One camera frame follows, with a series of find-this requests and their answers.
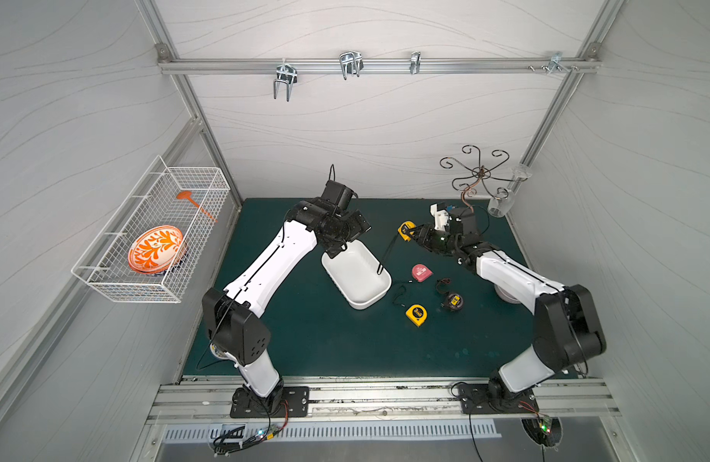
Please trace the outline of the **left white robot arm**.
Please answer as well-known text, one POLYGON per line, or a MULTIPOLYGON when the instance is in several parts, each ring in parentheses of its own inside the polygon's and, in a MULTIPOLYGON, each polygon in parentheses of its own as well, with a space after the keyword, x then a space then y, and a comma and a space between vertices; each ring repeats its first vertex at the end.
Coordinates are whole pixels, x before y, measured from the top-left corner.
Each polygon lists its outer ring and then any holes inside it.
POLYGON ((209 351, 230 361, 245 389, 259 400, 278 400, 284 381, 267 348, 271 333, 262 316, 272 296, 298 263, 318 246, 336 257, 371 225, 358 211, 346 211, 320 198, 291 208, 280 230, 255 261, 223 289, 202 298, 209 351))

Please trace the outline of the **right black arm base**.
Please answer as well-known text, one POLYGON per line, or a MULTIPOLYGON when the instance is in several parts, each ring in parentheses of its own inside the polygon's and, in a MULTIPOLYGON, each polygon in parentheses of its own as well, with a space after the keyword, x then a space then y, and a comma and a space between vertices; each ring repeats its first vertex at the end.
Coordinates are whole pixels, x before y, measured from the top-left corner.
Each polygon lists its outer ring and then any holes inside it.
POLYGON ((486 383, 456 382, 450 394, 458 400, 466 415, 527 414, 536 415, 540 408, 535 401, 533 389, 511 392, 497 378, 486 383))

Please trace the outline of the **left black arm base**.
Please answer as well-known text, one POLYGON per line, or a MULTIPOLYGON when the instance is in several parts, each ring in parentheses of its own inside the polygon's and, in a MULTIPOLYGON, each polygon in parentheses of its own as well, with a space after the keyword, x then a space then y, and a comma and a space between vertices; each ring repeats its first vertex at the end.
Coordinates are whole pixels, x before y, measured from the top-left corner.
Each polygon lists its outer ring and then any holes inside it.
POLYGON ((267 397, 260 397, 246 385, 237 388, 229 416, 232 419, 304 418, 308 415, 311 389, 286 386, 282 379, 267 397))

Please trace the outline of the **pink tape measure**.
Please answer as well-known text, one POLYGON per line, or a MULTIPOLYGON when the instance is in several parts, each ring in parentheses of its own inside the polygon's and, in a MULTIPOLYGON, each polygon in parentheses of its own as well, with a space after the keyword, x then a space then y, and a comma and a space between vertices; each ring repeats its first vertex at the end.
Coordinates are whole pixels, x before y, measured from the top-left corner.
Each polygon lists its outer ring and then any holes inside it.
POLYGON ((412 278, 414 281, 422 283, 433 275, 433 271, 423 264, 416 264, 412 267, 412 278))

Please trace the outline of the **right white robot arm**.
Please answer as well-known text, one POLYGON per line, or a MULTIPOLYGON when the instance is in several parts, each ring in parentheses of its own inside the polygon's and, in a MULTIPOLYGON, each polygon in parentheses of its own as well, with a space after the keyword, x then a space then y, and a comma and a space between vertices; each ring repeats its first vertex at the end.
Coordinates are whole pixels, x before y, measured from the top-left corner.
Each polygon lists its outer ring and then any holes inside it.
POLYGON ((539 275, 476 234, 450 234, 420 225, 406 235, 433 253, 455 258, 461 267, 493 283, 503 300, 524 306, 533 316, 531 346, 493 374, 491 398, 515 398, 606 352, 595 301, 586 287, 539 275))

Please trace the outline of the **white storage box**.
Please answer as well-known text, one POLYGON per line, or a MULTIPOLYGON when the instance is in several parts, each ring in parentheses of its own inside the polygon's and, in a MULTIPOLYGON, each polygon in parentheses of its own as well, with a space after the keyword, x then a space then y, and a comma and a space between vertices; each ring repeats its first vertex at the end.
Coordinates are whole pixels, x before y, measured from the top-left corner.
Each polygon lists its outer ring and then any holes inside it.
POLYGON ((359 240, 349 243, 347 249, 335 258, 324 253, 321 263, 347 303, 355 310, 370 308, 389 292, 393 284, 388 271, 379 271, 380 261, 359 240))

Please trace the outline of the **black yellow tape measure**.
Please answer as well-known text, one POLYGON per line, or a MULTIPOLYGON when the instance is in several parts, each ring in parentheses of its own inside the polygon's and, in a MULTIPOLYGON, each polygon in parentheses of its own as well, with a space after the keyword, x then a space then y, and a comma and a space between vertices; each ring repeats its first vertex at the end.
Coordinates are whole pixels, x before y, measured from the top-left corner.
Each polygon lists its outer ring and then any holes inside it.
POLYGON ((447 293, 444 295, 441 307, 449 312, 460 312, 464 307, 464 299, 457 293, 447 293))

